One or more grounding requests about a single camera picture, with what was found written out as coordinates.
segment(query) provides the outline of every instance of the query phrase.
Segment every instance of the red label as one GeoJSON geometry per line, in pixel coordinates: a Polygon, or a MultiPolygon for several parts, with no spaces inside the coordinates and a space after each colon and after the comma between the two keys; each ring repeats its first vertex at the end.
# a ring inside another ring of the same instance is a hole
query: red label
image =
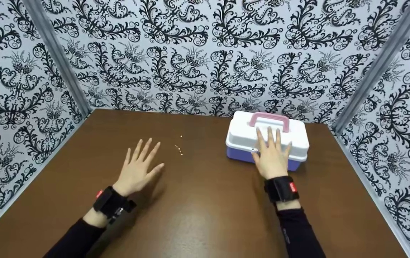
{"type": "Polygon", "coordinates": [[[297,192],[296,186],[294,185],[293,182],[290,183],[290,188],[291,188],[291,191],[292,191],[293,193],[297,192]]]}
{"type": "Polygon", "coordinates": [[[97,198],[100,197],[100,195],[101,195],[102,192],[103,192],[103,190],[100,190],[100,191],[97,193],[97,198]]]}

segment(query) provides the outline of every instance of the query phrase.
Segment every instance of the plastic storage box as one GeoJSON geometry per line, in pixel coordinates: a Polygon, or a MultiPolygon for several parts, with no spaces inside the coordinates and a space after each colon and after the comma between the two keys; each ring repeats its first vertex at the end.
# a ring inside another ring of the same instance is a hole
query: plastic storage box
{"type": "Polygon", "coordinates": [[[269,126],[272,127],[274,138],[277,129],[280,129],[282,149],[286,148],[289,142],[292,142],[288,170],[295,171],[302,162],[307,160],[309,140],[303,122],[288,119],[282,115],[264,112],[235,112],[226,138],[228,157],[254,163],[251,152],[257,148],[256,127],[259,127],[264,141],[267,143],[267,127],[269,126]]]}

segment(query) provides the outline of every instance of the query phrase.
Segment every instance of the black and white patterned wall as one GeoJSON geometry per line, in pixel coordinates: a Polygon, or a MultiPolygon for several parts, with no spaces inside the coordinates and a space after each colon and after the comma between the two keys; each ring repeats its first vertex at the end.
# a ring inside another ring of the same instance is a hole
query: black and white patterned wall
{"type": "Polygon", "coordinates": [[[410,37],[341,139],[410,243],[410,37]]]}
{"type": "Polygon", "coordinates": [[[408,2],[43,0],[43,7],[95,108],[267,111],[331,125],[408,2]]]}
{"type": "Polygon", "coordinates": [[[0,1],[0,211],[81,120],[22,1],[0,1]]]}

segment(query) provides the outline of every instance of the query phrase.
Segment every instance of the wristband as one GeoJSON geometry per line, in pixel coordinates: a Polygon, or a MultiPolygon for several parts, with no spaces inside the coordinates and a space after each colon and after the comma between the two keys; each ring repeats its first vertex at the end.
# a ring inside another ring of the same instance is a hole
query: wristband
{"type": "Polygon", "coordinates": [[[108,219],[117,218],[122,210],[131,212],[137,205],[134,201],[128,201],[127,198],[116,192],[111,186],[97,194],[97,200],[94,203],[94,209],[103,213],[108,219]]]}
{"type": "Polygon", "coordinates": [[[294,180],[290,176],[280,176],[266,180],[264,190],[269,195],[270,202],[286,202],[299,199],[294,180]]]}

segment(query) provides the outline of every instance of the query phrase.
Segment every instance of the white box lid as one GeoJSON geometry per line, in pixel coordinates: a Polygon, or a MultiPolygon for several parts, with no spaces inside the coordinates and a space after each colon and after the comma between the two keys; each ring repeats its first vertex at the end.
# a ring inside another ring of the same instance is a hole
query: white box lid
{"type": "Polygon", "coordinates": [[[310,145],[305,131],[305,124],[302,121],[288,119],[282,115],[236,111],[229,125],[226,145],[233,149],[251,152],[257,147],[256,127],[259,127],[264,141],[267,143],[267,127],[269,126],[272,127],[274,137],[276,130],[280,129],[282,148],[286,148],[287,144],[292,142],[290,160],[301,162],[307,160],[307,151],[310,145]],[[254,126],[250,125],[252,118],[255,121],[254,126]],[[280,119],[289,121],[288,129],[285,128],[287,132],[283,131],[284,122],[280,119]]]}

